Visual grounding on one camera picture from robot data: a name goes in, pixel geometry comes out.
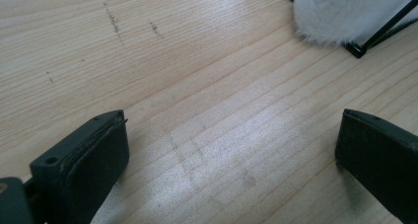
black wire frame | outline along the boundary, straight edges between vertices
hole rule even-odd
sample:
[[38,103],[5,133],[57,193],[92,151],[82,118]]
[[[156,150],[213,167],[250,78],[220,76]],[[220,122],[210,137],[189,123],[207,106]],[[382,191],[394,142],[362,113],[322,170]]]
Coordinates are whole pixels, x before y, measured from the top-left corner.
[[370,37],[363,45],[359,45],[356,42],[350,42],[342,45],[350,53],[352,53],[356,58],[361,58],[366,52],[375,47],[376,45],[382,43],[386,39],[392,37],[393,35],[404,30],[408,26],[417,22],[418,20],[411,21],[402,26],[392,29],[399,21],[401,21],[409,12],[411,12],[418,5],[418,0],[411,0],[408,4],[405,5],[395,16],[393,16],[383,27],[381,27],[372,37]]

black plastic piece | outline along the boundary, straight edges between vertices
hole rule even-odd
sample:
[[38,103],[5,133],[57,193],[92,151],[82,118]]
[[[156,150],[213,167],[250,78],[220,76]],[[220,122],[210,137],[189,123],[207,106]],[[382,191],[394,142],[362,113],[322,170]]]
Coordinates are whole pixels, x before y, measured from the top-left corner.
[[359,45],[356,42],[350,42],[342,45],[356,58],[361,58],[367,53],[367,51],[376,45],[382,43],[393,35],[399,33],[403,29],[417,22],[417,20],[406,23],[402,26],[394,28],[409,12],[418,6],[418,0],[411,0],[405,5],[395,16],[393,16],[383,27],[381,27],[372,37],[370,37],[363,45]]
[[17,178],[0,179],[0,223],[34,223],[24,185]]
[[0,223],[90,223],[128,164],[125,122],[123,111],[96,116],[31,162],[24,186],[1,179]]
[[345,110],[335,158],[403,223],[418,223],[418,137],[371,114]]

wooden surface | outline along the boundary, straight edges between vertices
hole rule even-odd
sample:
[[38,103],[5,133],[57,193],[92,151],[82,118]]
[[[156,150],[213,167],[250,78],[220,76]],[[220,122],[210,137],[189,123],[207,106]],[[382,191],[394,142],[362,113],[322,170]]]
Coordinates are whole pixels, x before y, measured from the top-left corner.
[[356,59],[288,0],[0,0],[0,177],[125,110],[94,223],[398,223],[334,147],[343,109],[418,132],[418,27]]

scratch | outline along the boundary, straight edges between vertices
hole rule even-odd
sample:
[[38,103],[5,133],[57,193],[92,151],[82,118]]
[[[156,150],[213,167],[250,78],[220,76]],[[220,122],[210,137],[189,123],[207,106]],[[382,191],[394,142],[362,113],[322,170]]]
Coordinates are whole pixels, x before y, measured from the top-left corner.
[[51,83],[53,83],[53,80],[52,80],[52,78],[51,78],[50,76],[48,76],[48,79],[49,79],[49,81],[50,81]]
[[164,38],[164,37],[163,37],[163,36],[159,33],[157,25],[155,25],[153,22],[151,22],[151,21],[149,21],[149,20],[148,20],[148,23],[150,23],[151,28],[153,28],[153,32],[154,32],[154,34],[155,34],[157,37]]
[[123,43],[122,37],[120,37],[119,31],[120,28],[117,25],[117,23],[119,22],[118,19],[116,19],[116,17],[111,13],[111,11],[108,9],[107,7],[107,3],[104,3],[104,7],[105,7],[105,11],[107,13],[108,18],[110,19],[110,23],[113,26],[113,31],[116,33],[117,37],[119,38],[120,43],[125,46],[125,44]]

white fur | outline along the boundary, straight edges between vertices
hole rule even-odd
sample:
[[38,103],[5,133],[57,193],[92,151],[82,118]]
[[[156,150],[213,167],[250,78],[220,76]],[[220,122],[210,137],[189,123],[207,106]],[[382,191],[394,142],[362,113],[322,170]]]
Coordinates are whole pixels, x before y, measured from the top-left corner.
[[[297,34],[322,45],[364,42],[410,0],[295,0]],[[418,8],[402,21],[418,18]]]

